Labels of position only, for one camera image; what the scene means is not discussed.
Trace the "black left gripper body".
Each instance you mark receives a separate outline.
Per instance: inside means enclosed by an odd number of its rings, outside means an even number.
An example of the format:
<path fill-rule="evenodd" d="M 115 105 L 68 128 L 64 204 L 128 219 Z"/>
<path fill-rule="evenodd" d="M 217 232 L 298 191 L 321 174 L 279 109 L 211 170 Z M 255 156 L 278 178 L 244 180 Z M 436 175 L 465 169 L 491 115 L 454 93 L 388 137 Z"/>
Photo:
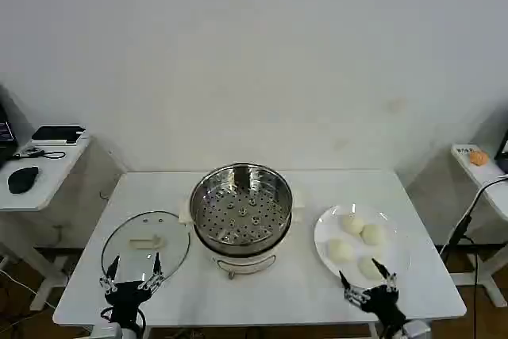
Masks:
<path fill-rule="evenodd" d="M 139 307 L 152 297 L 152 291 L 141 281 L 117 283 L 105 293 L 105 299 L 111 307 L 110 322 L 118 324 L 136 324 Z"/>

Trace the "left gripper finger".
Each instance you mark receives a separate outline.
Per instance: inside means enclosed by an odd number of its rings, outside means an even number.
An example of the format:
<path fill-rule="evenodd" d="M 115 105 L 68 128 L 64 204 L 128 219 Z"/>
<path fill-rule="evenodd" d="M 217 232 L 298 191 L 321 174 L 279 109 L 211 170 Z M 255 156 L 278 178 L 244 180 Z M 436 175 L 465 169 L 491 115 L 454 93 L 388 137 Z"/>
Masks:
<path fill-rule="evenodd" d="M 139 290 L 145 291 L 157 291 L 165 280 L 164 273 L 162 272 L 162 265 L 160 262 L 160 254 L 157 252 L 152 268 L 152 275 L 143 281 L 139 286 Z"/>
<path fill-rule="evenodd" d="M 116 292 L 117 291 L 117 287 L 115 286 L 114 280 L 115 280 L 115 277 L 116 277 L 117 267 L 119 265 L 119 261 L 120 261 L 120 256 L 117 255 L 114 258 L 113 262 L 106 269 L 106 274 L 103 275 L 99 279 L 99 283 L 100 283 L 100 285 L 101 285 L 101 287 L 104 290 L 106 295 L 111 294 L 112 292 Z"/>

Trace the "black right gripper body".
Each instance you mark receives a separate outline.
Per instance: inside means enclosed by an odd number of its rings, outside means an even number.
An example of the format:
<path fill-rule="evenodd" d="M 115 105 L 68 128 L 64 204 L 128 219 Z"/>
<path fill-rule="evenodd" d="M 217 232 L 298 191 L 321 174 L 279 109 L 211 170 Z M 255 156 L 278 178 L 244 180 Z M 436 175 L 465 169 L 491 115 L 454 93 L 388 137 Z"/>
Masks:
<path fill-rule="evenodd" d="M 364 312 L 373 313 L 384 326 L 403 326 L 405 314 L 398 308 L 399 291 L 396 287 L 373 287 L 364 291 Z"/>

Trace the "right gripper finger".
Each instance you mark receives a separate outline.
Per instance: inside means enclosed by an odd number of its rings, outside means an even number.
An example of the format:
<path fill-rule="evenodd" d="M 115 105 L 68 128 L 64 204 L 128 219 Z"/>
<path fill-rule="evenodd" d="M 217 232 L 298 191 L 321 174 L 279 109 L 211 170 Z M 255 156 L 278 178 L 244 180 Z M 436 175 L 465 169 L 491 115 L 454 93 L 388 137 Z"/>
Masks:
<path fill-rule="evenodd" d="M 373 287 L 371 289 L 371 294 L 398 295 L 397 275 L 395 273 L 390 273 L 388 269 L 375 258 L 372 258 L 371 261 L 375 265 L 376 269 L 379 271 L 380 275 L 385 280 L 385 283 L 380 284 L 377 287 Z"/>
<path fill-rule="evenodd" d="M 344 288 L 344 299 L 351 303 L 353 306 L 362 307 L 366 303 L 368 297 L 365 295 L 362 288 L 351 285 L 346 279 L 342 271 L 339 271 L 342 287 Z"/>

